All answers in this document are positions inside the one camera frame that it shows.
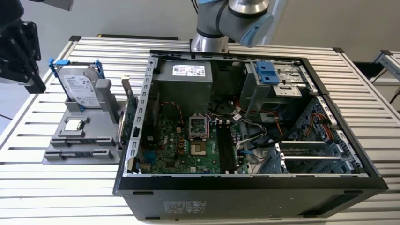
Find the white wall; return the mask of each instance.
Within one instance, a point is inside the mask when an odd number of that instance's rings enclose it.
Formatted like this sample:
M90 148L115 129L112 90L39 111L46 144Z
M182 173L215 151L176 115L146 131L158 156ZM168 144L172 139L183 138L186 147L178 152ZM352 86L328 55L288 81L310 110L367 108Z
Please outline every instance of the white wall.
M47 4L20 0L23 20L39 29L40 74L56 58L71 35L98 34L178 37L190 40L196 32L198 15L190 0L75 0L68 12ZM0 84L0 114L14 117L28 93L22 86ZM10 120L0 117L0 133Z
M400 0L287 0L272 45L342 47L352 60L400 50Z

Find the motherboard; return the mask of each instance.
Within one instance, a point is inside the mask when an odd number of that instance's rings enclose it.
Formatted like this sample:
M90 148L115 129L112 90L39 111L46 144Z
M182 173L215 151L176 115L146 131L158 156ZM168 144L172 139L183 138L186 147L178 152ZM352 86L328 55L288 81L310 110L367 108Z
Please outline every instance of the motherboard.
M162 119L160 122L160 140L156 150L144 151L144 163L142 164L142 173L199 173L222 174L223 165L227 158L234 160L230 163L235 166L238 173L247 173L244 157L238 157L234 147L242 139L239 124L230 126L230 139L219 140L220 130L218 123L202 122L200 118L186 121L186 126L178 127L179 121ZM204 138L192 138L190 133L203 133ZM228 156L220 154L222 143L228 146Z

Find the connector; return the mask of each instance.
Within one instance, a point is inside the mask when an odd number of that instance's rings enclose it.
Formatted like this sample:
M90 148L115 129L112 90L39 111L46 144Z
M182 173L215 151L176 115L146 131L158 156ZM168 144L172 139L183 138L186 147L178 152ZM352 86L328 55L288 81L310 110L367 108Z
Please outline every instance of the connector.
M320 119L318 121L318 124L331 124L331 120L330 119Z

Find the aluminum table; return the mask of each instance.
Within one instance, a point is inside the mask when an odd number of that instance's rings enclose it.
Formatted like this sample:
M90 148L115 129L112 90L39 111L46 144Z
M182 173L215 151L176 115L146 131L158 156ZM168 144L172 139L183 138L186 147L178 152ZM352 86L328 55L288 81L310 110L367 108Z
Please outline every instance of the aluminum table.
M112 93L130 75L140 93L150 49L188 51L187 41L83 37L70 41L58 59L103 63ZM328 219L180 221L180 224L400 224L400 115L344 53L332 48L230 45L238 54L306 57L322 78L346 121L382 173L390 190ZM118 165L40 164L66 111L66 94L51 72L47 92L32 95L0 137L0 224L140 224L120 197L112 196Z

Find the green circuit board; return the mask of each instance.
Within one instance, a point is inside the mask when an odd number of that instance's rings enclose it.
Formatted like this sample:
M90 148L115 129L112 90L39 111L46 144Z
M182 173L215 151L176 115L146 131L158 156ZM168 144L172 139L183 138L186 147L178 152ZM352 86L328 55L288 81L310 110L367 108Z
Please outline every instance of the green circuit board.
M176 120L162 121L158 150L152 151L151 154L146 152L147 163L142 167L142 172L152 174L220 174L216 125L214 123L210 124L210 137L204 142L199 140L191 141L188 139L188 126L182 127L180 133L178 133L176 125ZM239 125L232 124L230 129L232 134L232 146L235 146L235 142L240 139ZM206 145L206 148L203 148L204 151L194 150L196 149L194 145L196 146L199 143ZM238 172L248 172L246 164L238 169Z

